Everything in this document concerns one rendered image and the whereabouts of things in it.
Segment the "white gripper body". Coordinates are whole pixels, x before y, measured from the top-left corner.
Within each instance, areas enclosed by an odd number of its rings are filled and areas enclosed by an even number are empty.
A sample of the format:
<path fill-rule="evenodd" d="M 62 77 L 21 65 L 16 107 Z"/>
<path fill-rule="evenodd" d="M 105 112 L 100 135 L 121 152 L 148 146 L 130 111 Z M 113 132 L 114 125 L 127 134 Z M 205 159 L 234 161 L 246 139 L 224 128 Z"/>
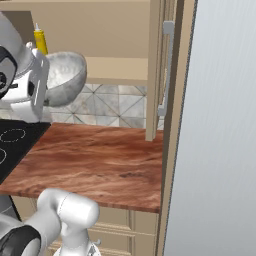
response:
<path fill-rule="evenodd" d="M 40 50 L 33 49 L 32 53 L 35 57 L 32 80 L 35 86 L 31 103 L 33 113 L 32 121 L 39 122 L 42 118 L 50 64 Z"/>

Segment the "grey marbled bowl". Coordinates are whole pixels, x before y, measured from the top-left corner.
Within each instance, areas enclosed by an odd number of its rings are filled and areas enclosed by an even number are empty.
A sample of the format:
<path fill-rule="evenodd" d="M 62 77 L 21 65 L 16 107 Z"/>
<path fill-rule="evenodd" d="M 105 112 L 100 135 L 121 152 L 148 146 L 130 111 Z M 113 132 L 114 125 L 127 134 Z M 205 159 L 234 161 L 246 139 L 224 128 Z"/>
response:
<path fill-rule="evenodd" d="M 47 55 L 50 63 L 44 105 L 62 107 L 72 103 L 81 93 L 87 78 L 85 58 L 76 52 Z"/>

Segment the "beige cabinet door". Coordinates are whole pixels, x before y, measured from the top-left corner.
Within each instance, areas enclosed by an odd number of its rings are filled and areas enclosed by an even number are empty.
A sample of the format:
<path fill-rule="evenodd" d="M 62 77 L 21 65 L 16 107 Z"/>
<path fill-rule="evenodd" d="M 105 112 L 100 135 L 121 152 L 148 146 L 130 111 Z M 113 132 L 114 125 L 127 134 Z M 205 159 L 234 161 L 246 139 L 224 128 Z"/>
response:
<path fill-rule="evenodd" d="M 156 136 L 158 107 L 158 62 L 163 0 L 150 0 L 147 111 L 145 140 Z"/>

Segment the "narrow beige base cabinet front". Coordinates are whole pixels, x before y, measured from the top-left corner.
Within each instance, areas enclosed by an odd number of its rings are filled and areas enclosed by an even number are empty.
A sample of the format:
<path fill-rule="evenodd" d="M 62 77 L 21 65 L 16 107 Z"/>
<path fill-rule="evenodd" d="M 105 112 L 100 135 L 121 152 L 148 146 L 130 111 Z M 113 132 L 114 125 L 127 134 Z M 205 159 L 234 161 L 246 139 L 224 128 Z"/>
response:
<path fill-rule="evenodd" d="M 157 213 L 134 212 L 135 256 L 155 256 L 157 228 Z"/>

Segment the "yellow squeeze bottle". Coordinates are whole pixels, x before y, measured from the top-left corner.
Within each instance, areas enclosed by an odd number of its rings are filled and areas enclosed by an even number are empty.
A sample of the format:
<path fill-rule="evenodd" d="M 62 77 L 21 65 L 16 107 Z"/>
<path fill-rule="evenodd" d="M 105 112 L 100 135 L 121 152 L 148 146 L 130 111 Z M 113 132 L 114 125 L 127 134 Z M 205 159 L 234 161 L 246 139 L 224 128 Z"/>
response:
<path fill-rule="evenodd" d="M 34 38 L 35 38 L 37 49 L 40 50 L 44 55 L 47 55 L 48 49 L 47 49 L 44 31 L 39 28 L 39 25 L 36 25 L 35 27 Z"/>

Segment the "black hob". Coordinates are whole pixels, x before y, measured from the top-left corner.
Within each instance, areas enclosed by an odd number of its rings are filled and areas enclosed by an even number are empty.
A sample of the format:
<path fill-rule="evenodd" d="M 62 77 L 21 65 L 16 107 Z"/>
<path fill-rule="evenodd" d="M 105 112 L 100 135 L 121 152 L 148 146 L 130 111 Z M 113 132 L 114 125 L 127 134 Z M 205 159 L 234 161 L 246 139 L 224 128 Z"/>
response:
<path fill-rule="evenodd" d="M 0 184 L 49 129 L 49 122 L 0 119 Z"/>

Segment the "beige tall side panel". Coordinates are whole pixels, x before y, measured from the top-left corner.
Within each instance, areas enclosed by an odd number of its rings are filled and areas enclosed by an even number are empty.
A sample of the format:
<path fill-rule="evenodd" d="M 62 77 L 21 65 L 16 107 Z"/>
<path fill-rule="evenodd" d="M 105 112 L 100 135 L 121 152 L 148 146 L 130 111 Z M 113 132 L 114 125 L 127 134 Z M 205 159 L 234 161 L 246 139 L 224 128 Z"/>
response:
<path fill-rule="evenodd" d="M 156 242 L 156 256 L 163 256 L 168 220 L 169 201 L 174 174 L 176 149 L 181 121 L 184 81 L 189 56 L 190 34 L 196 0 L 177 0 L 173 56 L 164 118 L 161 204 Z"/>

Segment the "grey fridge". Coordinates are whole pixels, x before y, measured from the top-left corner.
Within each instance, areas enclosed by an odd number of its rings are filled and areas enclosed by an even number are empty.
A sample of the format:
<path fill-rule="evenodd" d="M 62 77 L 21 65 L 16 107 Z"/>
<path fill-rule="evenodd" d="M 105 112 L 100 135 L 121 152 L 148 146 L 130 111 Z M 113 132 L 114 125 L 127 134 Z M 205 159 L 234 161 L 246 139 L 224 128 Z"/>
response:
<path fill-rule="evenodd" d="M 197 0 L 163 256 L 256 256 L 256 0 Z"/>

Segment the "beige wall cabinet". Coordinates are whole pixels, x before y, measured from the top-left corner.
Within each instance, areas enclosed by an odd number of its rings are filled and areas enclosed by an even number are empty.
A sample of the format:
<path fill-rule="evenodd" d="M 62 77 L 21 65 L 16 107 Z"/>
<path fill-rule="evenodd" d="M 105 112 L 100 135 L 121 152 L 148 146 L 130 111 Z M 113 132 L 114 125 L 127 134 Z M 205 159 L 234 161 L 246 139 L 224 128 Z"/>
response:
<path fill-rule="evenodd" d="M 0 0 L 0 11 L 22 35 L 39 26 L 50 53 L 82 54 L 91 84 L 147 84 L 149 0 Z"/>

